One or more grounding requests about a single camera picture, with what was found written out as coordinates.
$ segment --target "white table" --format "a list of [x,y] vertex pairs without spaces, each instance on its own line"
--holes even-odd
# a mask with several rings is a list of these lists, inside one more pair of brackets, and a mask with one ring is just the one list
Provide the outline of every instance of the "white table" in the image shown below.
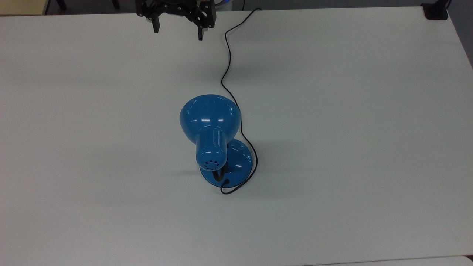
[[473,253],[473,71],[420,7],[257,12],[226,80],[260,166],[221,195],[179,125],[219,13],[0,18],[0,264],[289,266]]

